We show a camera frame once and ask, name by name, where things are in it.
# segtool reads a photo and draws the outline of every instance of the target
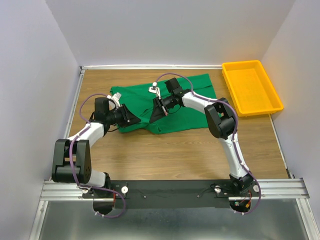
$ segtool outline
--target green cloth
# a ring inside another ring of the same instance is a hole
[[[212,86],[208,74],[190,76],[189,80],[193,84],[193,90],[200,95],[216,98],[214,87]],[[190,83],[184,78],[178,78],[178,81],[183,89],[190,89]],[[140,123],[120,128],[121,133],[131,132],[136,129],[147,129],[154,134],[167,134],[172,132],[184,131],[189,129],[207,128],[206,116],[192,108],[181,107],[176,105],[169,110],[168,116],[159,119],[156,122],[149,123],[151,113],[153,111],[153,99],[155,94],[148,92],[152,83],[141,84],[135,86],[113,86],[110,90],[112,94],[121,93],[120,103],[125,104],[127,108],[138,118]],[[169,96],[165,86],[165,80],[159,81],[160,94],[162,98]]]

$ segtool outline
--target wooden surface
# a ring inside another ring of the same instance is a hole
[[[84,127],[78,111],[87,96],[109,94],[111,86],[152,83],[159,75],[171,71],[86,70],[70,135]],[[217,98],[225,97],[232,104],[220,69],[181,69],[174,72],[185,76],[208,73]],[[94,98],[83,107],[83,115],[87,118],[94,110]],[[246,164],[258,179],[288,178],[268,115],[240,118],[238,138]],[[145,129],[128,133],[108,132],[91,148],[91,160],[95,170],[109,173],[113,180],[229,178],[229,165],[223,148],[207,128],[168,134],[153,134]]]

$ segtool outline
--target yellow tray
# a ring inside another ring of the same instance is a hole
[[[284,109],[259,60],[225,62],[222,74],[239,117],[273,114]]]

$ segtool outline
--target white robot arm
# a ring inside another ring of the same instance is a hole
[[[232,183],[239,193],[244,193],[254,183],[254,179],[248,173],[249,168],[245,163],[238,142],[236,128],[236,116],[228,107],[225,98],[210,99],[192,92],[190,89],[182,89],[176,78],[165,82],[170,96],[161,98],[157,84],[153,83],[149,92],[156,93],[153,99],[153,112],[150,123],[168,115],[168,110],[175,105],[195,109],[206,116],[208,128],[211,134],[217,138],[226,155]]]
[[[141,120],[133,115],[125,104],[119,104],[120,94],[97,97],[94,101],[94,112],[88,123],[77,134],[68,139],[58,139],[54,145],[52,180],[56,183],[74,183],[70,161],[75,155],[74,170],[80,184],[94,187],[110,188],[110,177],[106,172],[92,169],[90,148],[97,140],[104,137],[111,125],[122,128],[139,123]]]

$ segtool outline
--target white wall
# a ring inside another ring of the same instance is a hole
[[[320,224],[320,1],[297,0],[263,57],[284,110],[273,115],[288,168],[303,177]]]
[[[79,67],[44,0],[0,1],[0,239],[28,239]]]
[[[46,0],[81,66],[261,59],[294,0]]]

